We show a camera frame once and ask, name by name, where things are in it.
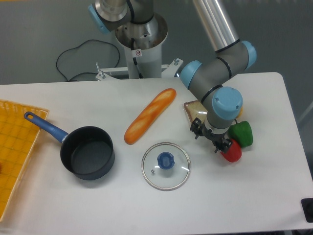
saucepan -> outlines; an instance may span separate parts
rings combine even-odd
[[[32,112],[25,119],[44,129],[61,144],[61,161],[65,168],[83,180],[95,180],[109,172],[115,154],[112,140],[99,127],[84,126],[68,134]]]

metal bolt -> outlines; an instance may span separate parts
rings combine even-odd
[[[105,78],[106,78],[106,75],[104,74],[104,72],[103,72],[103,71],[101,71],[101,69],[100,69],[100,67],[99,67],[98,62],[96,62],[96,66],[97,66],[97,70],[98,70],[98,72],[100,72],[100,73],[101,73],[101,77],[102,77],[103,79],[105,79]]]
[[[174,60],[174,65],[178,65],[178,62],[179,62],[179,59],[176,58],[176,59]]]

bread loaf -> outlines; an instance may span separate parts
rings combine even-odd
[[[148,130],[152,123],[173,102],[176,91],[173,88],[163,90],[131,123],[124,135],[127,144],[134,144]]]

yellow dish rack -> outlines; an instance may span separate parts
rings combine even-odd
[[[26,169],[40,128],[24,119],[31,111],[46,119],[49,110],[0,99],[0,222]]]

glass lid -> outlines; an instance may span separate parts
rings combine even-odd
[[[141,170],[154,188],[170,191],[182,186],[190,174],[188,154],[174,143],[158,143],[143,156]]]

